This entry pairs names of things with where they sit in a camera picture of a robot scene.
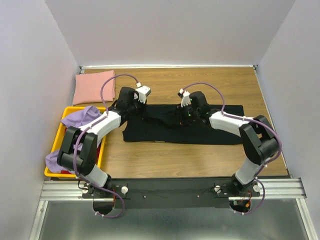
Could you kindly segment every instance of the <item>folded black garment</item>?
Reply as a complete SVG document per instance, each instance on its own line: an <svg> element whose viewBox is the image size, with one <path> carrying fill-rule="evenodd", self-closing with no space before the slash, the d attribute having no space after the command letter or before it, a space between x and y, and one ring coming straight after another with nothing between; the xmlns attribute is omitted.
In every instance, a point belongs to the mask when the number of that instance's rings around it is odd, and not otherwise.
<svg viewBox="0 0 320 240"><path fill-rule="evenodd" d="M221 109L221 105L210 108ZM224 111L244 115L242 105L226 105ZM146 105L144 116L133 116L127 121L123 133L125 142L167 142L176 144L234 145L241 138L222 130L212 129L200 122L180 125L176 104Z"/></svg>

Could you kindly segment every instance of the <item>gray wall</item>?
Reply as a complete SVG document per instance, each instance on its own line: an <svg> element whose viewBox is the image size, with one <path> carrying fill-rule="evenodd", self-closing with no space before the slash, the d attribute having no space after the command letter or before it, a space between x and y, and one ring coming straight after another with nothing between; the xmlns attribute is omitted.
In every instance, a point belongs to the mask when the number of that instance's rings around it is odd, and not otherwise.
<svg viewBox="0 0 320 240"><path fill-rule="evenodd" d="M258 66L289 172L302 178L320 236L320 2L297 0Z"/></svg>
<svg viewBox="0 0 320 240"><path fill-rule="evenodd" d="M29 238L77 63L43 0L1 0L0 239Z"/></svg>
<svg viewBox="0 0 320 240"><path fill-rule="evenodd" d="M45 0L80 65L257 64L295 0Z"/></svg>

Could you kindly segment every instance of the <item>pink cloth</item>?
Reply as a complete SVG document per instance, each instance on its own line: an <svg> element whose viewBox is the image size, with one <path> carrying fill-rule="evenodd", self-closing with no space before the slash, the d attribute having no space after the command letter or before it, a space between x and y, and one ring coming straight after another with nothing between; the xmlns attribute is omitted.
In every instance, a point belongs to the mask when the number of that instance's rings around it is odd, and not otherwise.
<svg viewBox="0 0 320 240"><path fill-rule="evenodd" d="M102 84L115 75L115 71L103 71L75 76L75 91L73 104L87 104L101 102L100 90ZM103 98L112 102L115 98L115 80L109 81L103 89Z"/></svg>

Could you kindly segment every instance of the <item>wooden table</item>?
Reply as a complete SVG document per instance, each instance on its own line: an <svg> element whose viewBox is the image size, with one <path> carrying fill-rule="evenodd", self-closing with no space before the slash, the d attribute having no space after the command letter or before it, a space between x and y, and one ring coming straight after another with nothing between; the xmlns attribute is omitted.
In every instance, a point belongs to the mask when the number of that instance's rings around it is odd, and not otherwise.
<svg viewBox="0 0 320 240"><path fill-rule="evenodd" d="M107 69L86 69L85 73L103 71ZM203 81L216 86L223 93L227 105L243 105L246 116L268 116L255 73L250 67L115 69L115 74L121 73L132 74L151 88L148 104L178 104L180 98L177 93L182 87ZM116 98L123 86L134 88L135 81L126 76L118 77ZM192 86L188 91L202 91L209 104L222 103L220 96L208 86ZM102 169L113 178L231 176L245 158L241 144L124 142L122 131L125 127L126 124L107 135ZM287 174L282 157L261 172L265 176Z"/></svg>

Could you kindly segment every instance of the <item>purple cloth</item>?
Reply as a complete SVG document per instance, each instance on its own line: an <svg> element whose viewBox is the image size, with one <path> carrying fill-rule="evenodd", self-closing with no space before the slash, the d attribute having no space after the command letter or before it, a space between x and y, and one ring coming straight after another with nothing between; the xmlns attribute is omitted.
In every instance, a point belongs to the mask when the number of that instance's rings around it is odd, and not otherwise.
<svg viewBox="0 0 320 240"><path fill-rule="evenodd" d="M83 110L80 111L75 111L65 118L61 120L61 123L65 125L67 128L69 127L75 127L79 128L83 125L86 125L93 120L97 119L98 117L101 116L101 113L98 108L95 106L86 106ZM68 171L68 169L58 165L57 160L58 160L58 154L59 150L55 150L51 153L49 153L45 157L45 164L48 167L48 169L52 173L61 173L61 171Z"/></svg>

